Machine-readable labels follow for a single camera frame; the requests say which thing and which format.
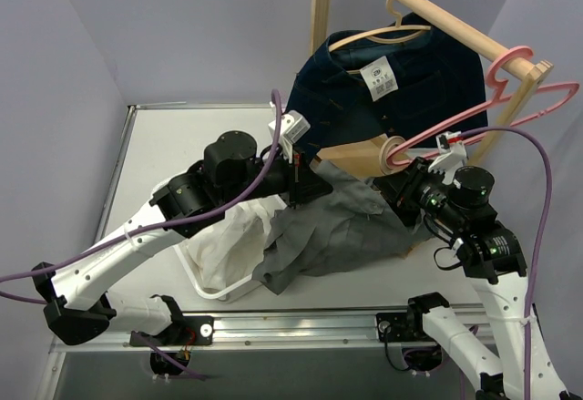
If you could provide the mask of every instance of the lavender wall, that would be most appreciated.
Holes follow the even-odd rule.
[[[0,271],[87,247],[126,110],[68,0],[0,0]],[[32,281],[3,290],[35,294]],[[52,335],[42,306],[0,301],[2,398],[30,400]]]
[[[432,0],[487,32],[505,0]],[[393,19],[385,0],[332,0],[330,29]],[[311,0],[71,0],[129,103],[258,102],[308,55]]]
[[[583,0],[507,0],[490,35],[507,46],[530,45],[536,61],[555,65],[548,83],[583,81]],[[583,393],[578,327],[583,322],[583,92],[550,118],[525,126],[547,149],[554,175],[553,201],[543,240],[536,303],[553,363],[568,388]],[[525,113],[547,107],[554,97],[536,97]],[[494,201],[505,224],[532,252],[545,179],[536,150],[522,138],[503,139],[488,166],[496,176]]]

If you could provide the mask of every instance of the pink plastic hanger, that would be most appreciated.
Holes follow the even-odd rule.
[[[406,160],[393,161],[394,157],[397,154],[400,154],[400,153],[407,151],[413,145],[416,145],[417,143],[425,140],[426,138],[431,138],[432,136],[439,133],[440,131],[446,130],[448,127],[451,127],[452,125],[456,124],[457,122],[460,122],[464,119],[471,118],[473,115],[477,115],[478,113],[481,113],[484,110],[488,110],[489,108],[498,106],[502,103],[509,101],[510,98],[513,97],[514,94],[503,95],[504,90],[506,89],[506,85],[508,84],[508,80],[506,78],[497,79],[496,72],[498,71],[498,69],[500,69],[505,64],[505,62],[507,62],[513,58],[522,57],[522,58],[529,60],[530,58],[533,57],[533,55],[534,55],[533,50],[528,46],[516,46],[516,47],[513,47],[511,49],[508,49],[508,52],[506,52],[504,55],[497,58],[490,65],[490,67],[488,68],[488,70],[486,72],[486,79],[485,79],[486,85],[488,87],[491,87],[494,89],[494,95],[492,96],[492,99],[490,99],[490,100],[488,100],[488,101],[486,101],[478,106],[475,106],[473,108],[469,108],[468,110],[460,113],[459,115],[452,116],[450,119],[444,120],[443,122],[440,122],[439,124],[434,125],[433,127],[431,127],[430,129],[427,129],[423,133],[419,133],[417,136],[410,138],[409,140],[405,141],[401,145],[395,147],[387,154],[387,158],[386,158],[387,166],[389,168],[392,168],[392,169],[397,169],[397,168],[402,168],[404,166],[407,166],[411,162],[411,160],[406,159]],[[516,127],[518,125],[526,124],[527,122],[530,122],[531,120],[542,118],[543,116],[546,116],[546,115],[552,113],[553,111],[555,111],[556,109],[562,107],[572,97],[574,97],[575,94],[578,92],[579,83],[576,81],[565,81],[565,82],[561,82],[561,83],[547,84],[547,85],[539,87],[537,89],[537,91],[535,92],[535,95],[539,95],[542,93],[555,92],[557,90],[568,90],[568,93],[563,99],[558,101],[557,104],[555,104],[555,105],[553,105],[545,110],[541,110],[533,115],[529,115],[529,116],[526,116],[525,118],[515,120],[510,125],[512,127]],[[474,143],[477,143],[480,140],[482,140],[485,135],[486,134],[480,134],[480,135],[474,136],[472,138],[468,138],[468,139],[464,140],[464,144],[465,145],[472,145]],[[426,159],[430,159],[430,158],[435,157],[437,155],[439,155],[439,152],[435,151],[435,152],[431,152],[429,154],[424,155],[424,157]]]

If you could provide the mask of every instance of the white cloth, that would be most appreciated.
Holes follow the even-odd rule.
[[[227,210],[224,220],[184,241],[182,249],[199,269],[199,285],[221,291],[251,275],[263,260],[270,220],[284,208],[277,196],[245,201]]]

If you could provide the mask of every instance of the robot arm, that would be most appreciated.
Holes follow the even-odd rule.
[[[284,115],[284,125],[295,125],[293,116]],[[287,152],[277,155],[248,200],[281,194],[289,206],[295,206],[332,191],[332,186],[314,174],[302,155],[293,150],[285,132],[283,128],[280,143]],[[224,213],[133,237],[129,233],[150,224],[197,216],[235,199],[263,168],[263,160],[256,153],[257,144],[249,134],[222,134],[205,148],[203,160],[161,183],[134,216],[98,245],[124,235],[125,241],[35,277],[35,287],[47,302],[44,313],[48,327],[69,345],[82,344],[105,331],[139,331],[156,336],[163,344],[180,335],[184,318],[171,297],[126,296],[109,288],[160,251],[222,220]],[[35,269],[46,266],[50,265],[43,262]]]
[[[374,184],[405,224],[414,224],[423,213],[424,219],[437,222],[451,237],[465,276],[486,309],[500,357],[467,331],[438,293],[410,300],[410,327],[447,351],[471,381],[476,398],[516,400],[524,398],[525,328],[530,328],[533,398],[580,398],[570,394],[558,377],[538,323],[523,318],[527,266],[517,237],[496,219],[488,202],[494,178],[475,167],[462,166],[454,173],[457,166],[452,159],[459,161],[460,156],[456,141],[447,135],[441,140],[444,155],[435,163],[416,159],[403,172],[376,179]]]

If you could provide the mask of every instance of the clothing tag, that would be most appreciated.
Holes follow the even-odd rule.
[[[366,86],[371,91],[373,101],[399,89],[393,69],[386,56],[374,60],[371,64],[363,67],[360,72]]]

